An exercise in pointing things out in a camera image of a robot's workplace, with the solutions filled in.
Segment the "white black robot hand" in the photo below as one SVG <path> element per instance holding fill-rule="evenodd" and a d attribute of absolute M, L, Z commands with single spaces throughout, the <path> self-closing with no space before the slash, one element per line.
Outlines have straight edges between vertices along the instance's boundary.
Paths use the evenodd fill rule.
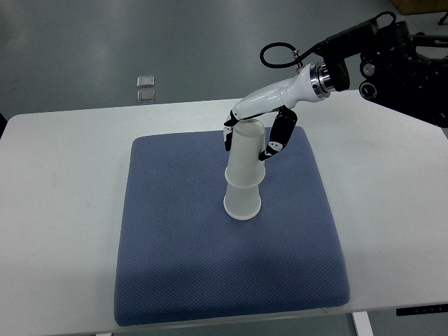
<path fill-rule="evenodd" d="M 288 144 L 296 123 L 293 108 L 298 102 L 321 102 L 334 90 L 325 63 L 308 64 L 293 78 L 279 81 L 256 90 L 240 100 L 224 122 L 223 138 L 226 151 L 232 147 L 236 125 L 244 120 L 276 113 L 269 141 L 258 159 L 264 161 L 281 152 Z"/>

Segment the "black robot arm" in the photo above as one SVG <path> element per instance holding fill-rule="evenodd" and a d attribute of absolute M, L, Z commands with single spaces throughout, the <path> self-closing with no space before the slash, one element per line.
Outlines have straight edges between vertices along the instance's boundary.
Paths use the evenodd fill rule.
<path fill-rule="evenodd" d="M 446 48 L 447 37 L 410 34 L 407 23 L 380 27 L 373 17 L 317 43 L 336 91 L 348 89 L 345 60 L 359 55 L 362 98 L 432 125 L 447 127 L 447 59 L 418 53 L 419 47 Z"/>

